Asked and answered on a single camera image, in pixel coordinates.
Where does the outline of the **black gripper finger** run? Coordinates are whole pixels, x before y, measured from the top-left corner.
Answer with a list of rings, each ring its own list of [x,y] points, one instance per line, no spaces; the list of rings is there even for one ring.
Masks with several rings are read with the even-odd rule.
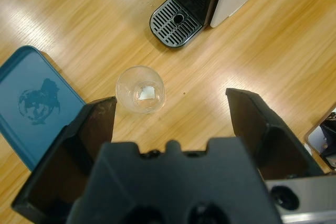
[[[113,134],[116,97],[83,106],[64,126],[12,202],[25,218],[66,218],[81,197],[101,145]]]
[[[324,175],[304,145],[260,95],[226,89],[230,117],[262,177],[266,180]]]

